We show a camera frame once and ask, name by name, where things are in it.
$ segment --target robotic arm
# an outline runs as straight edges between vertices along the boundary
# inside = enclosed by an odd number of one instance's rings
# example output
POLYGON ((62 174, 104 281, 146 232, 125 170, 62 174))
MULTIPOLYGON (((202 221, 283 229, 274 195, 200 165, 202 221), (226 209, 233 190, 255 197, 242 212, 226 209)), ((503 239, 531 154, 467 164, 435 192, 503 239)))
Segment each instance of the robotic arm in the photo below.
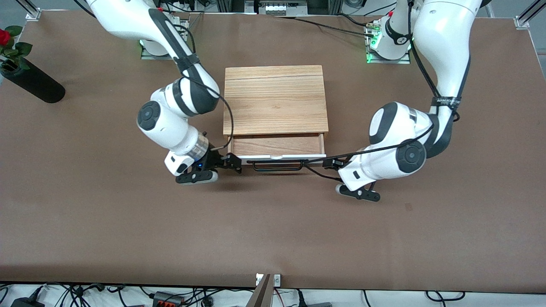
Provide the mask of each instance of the robotic arm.
POLYGON ((385 30, 375 50, 385 58, 396 59, 405 54, 410 44, 408 10, 413 10, 414 16, 418 14, 412 22, 414 42, 436 72, 437 93, 429 113, 391 102, 374 114, 369 133, 371 145, 361 151, 399 147, 355 155, 339 166, 344 183, 337 187, 339 194, 376 201, 378 195, 371 188, 366 190, 365 185, 411 175, 423 167, 427 158, 447 148, 470 66, 470 29, 481 2, 425 0, 419 2, 417 10, 412 0, 401 0, 391 17, 380 20, 381 29, 385 30))
POLYGON ((222 157, 203 134, 188 124, 189 117, 215 109, 219 88, 170 20, 151 0, 88 0, 88 3, 104 29, 124 39, 156 41, 182 74, 182 78, 155 91, 136 120, 147 137, 169 149, 165 165, 177 176, 176 181, 180 184, 216 181, 215 168, 233 168, 240 173, 240 160, 233 155, 222 157))

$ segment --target open drawer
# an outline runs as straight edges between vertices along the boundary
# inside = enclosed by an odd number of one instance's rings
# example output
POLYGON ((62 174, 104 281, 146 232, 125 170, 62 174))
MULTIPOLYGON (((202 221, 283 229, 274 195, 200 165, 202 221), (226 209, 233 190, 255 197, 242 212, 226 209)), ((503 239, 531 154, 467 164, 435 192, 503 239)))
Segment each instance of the open drawer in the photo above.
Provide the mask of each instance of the open drawer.
POLYGON ((234 135, 228 151, 241 158, 243 164, 257 160, 311 160, 326 156, 323 133, 234 135))

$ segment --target light wood panel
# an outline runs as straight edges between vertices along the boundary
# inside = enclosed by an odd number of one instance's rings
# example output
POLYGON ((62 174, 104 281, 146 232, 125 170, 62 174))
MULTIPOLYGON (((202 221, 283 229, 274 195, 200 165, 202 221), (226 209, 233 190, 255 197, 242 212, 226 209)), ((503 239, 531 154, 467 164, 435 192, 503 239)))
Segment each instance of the light wood panel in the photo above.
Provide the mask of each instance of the light wood panel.
MULTIPOLYGON (((321 66, 234 67, 225 73, 235 135, 328 131, 321 66)), ((224 109, 224 134, 230 129, 224 109)))
POLYGON ((315 155, 324 153, 322 134, 235 136, 230 151, 250 155, 315 155))

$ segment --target black handle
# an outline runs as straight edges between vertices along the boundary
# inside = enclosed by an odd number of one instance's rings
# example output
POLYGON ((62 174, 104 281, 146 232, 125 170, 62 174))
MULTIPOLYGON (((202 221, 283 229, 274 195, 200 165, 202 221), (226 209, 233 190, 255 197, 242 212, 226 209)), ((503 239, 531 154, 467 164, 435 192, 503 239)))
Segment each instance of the black handle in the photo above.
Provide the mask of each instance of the black handle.
POLYGON ((295 172, 301 170, 304 167, 304 162, 307 160, 258 160, 258 161, 247 161, 247 163, 252 163, 252 167, 257 172, 295 172), (299 163, 299 166, 296 167, 282 167, 285 164, 294 164, 299 163), (256 164, 269 164, 271 166, 279 165, 278 167, 265 167, 257 168, 256 164))

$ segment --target brown table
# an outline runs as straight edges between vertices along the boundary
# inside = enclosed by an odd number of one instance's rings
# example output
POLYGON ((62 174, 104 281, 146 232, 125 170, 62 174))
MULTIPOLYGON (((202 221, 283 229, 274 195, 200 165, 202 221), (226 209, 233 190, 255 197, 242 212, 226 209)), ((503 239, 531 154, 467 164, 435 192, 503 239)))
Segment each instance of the brown table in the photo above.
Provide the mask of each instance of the brown table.
MULTIPOLYGON (((207 15, 194 34, 221 87, 225 67, 322 65, 328 154, 367 145, 383 104, 428 110, 417 67, 366 64, 361 37, 261 15, 207 15)), ((476 20, 450 147, 379 182, 380 203, 308 172, 179 186, 135 123, 172 62, 140 60, 79 11, 45 11, 23 40, 67 96, 0 87, 0 280, 253 286, 271 272, 283 287, 546 290, 546 82, 510 19, 476 20)), ((222 108, 191 124, 223 142, 222 108)))

